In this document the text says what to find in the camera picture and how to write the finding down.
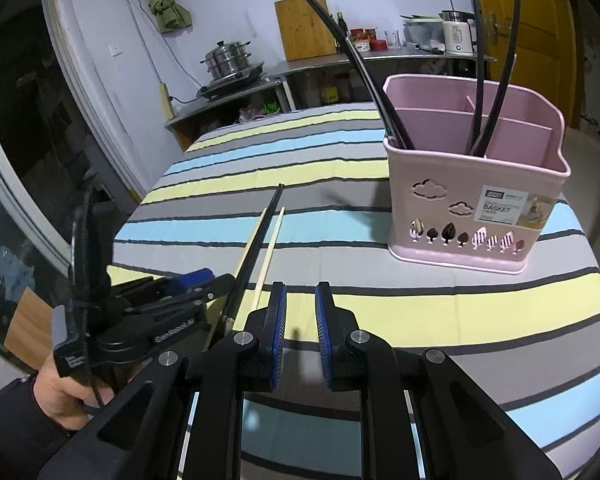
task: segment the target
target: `yellow stripe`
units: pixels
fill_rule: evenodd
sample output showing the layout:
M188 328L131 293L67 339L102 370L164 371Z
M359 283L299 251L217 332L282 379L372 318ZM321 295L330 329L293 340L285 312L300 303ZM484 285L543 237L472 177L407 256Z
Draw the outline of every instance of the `yellow stripe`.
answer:
M275 187L282 183L304 184L325 178L384 178L388 176L386 160L319 160L286 168L269 168L238 175L183 182L154 189L144 197L144 204L171 198L200 196L209 193Z
M274 124L266 124L264 126L256 126L254 128L248 128L239 132L215 137L213 139L201 140L200 142L193 143L187 151L193 152L195 150L199 150L200 148L206 148L207 146L215 146L216 144L222 144L224 142L229 142L230 140L244 139L245 137L251 137L259 134L268 134L271 132L281 132L283 130L299 128L300 126L310 126L311 124L331 123L333 121L379 119L379 117L380 115L376 110L343 110L341 112L332 112L330 114L318 115L313 117L304 117L302 119L295 119L293 121L285 121Z
M107 266L107 272L111 278L111 285L119 285L120 283L131 282L132 280L146 278L147 276L162 278L159 274L149 274L148 272L139 272L138 270L129 270L113 265Z
M235 321L242 330L253 291ZM269 301L263 292L259 307ZM571 325L600 314L600 275L587 274L527 290L457 296L334 296L358 325L395 347L475 345L507 341ZM285 338L318 341L313 294L286 297Z

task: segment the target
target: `black chopstick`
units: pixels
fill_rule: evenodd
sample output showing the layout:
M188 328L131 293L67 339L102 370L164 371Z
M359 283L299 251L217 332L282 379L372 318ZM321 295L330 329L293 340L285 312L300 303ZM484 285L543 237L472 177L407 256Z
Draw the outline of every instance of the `black chopstick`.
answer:
M480 0L473 1L475 9L475 41L477 43L478 59L476 60L475 68L475 110L469 149L475 144L475 141L478 140L478 137L480 136L480 129L482 127L482 105L484 104L484 31L482 29L482 9L480 7Z
M331 18L326 10L316 0L307 0L311 8L316 12L318 17L322 20L324 25L329 29L331 35L336 39L340 45L341 50L347 55L349 61L353 64L358 75L364 81L366 88L369 90L374 103L378 107L380 117L384 122L387 134L396 139L399 147L404 150L415 150L413 141L409 136L402 120L395 111L394 105L387 97L386 93L380 85L378 85L373 78L366 71L366 67L362 60L362 56L358 53L356 48L351 43L350 39L346 36L340 26Z
M502 76L500 77L500 84L496 91L491 111L484 123L484 128L478 139L474 142L469 155L484 157L487 152L487 147L491 141L491 136L495 130L498 117L500 116L500 110L502 110L502 104L504 102L505 94L507 93L507 87L509 86L509 79L511 78L511 71L513 70L513 63L515 62L516 55L516 44L518 43L518 29L520 28L520 0L513 0L513 17L511 20L511 32L509 35L509 46L507 47L507 57L505 58L504 67L502 69Z
M271 202L269 202L269 205L267 206L267 209L262 217L262 222L260 222L256 234L253 237L253 241L247 250L244 261L242 262L240 270L238 271L238 275L235 277L234 290L229 293L229 296L226 298L226 303L222 308L222 314L226 317L226 322L230 323L231 326L233 326L235 316L238 314L238 310L240 309L244 291L249 283L249 278L251 277L253 268L256 266L260 249L264 243L264 237L267 235L267 231L269 230L271 219L276 212L283 189L285 189L285 185L278 184L276 192L274 193L273 198L271 199Z

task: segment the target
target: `yellow door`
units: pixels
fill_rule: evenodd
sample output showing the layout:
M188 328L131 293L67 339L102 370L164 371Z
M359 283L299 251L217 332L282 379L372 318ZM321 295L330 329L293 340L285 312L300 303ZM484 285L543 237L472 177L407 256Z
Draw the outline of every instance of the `yellow door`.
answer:
M492 79L499 80L509 41L513 0L480 0ZM531 88L555 104L574 124L576 43L569 0L521 0L518 58L511 83Z

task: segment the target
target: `pink basket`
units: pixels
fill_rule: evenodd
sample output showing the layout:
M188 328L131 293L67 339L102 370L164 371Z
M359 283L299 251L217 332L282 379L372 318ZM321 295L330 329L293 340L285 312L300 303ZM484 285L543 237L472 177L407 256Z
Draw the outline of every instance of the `pink basket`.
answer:
M470 141L475 79L403 74L384 90L416 150L384 140L399 260L517 274L571 174L564 118L537 92L509 85L484 158ZM498 87L485 81L488 113Z

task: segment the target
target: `human hand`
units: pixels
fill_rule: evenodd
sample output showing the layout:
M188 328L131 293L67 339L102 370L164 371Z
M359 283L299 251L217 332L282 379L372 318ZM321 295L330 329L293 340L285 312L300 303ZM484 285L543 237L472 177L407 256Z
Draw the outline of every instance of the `human hand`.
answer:
M93 378L102 401L113 398L113 390L100 378ZM53 354L49 354L33 384L33 396L46 416L70 431L81 430L89 421L82 406L97 406L93 389L86 374L60 377Z

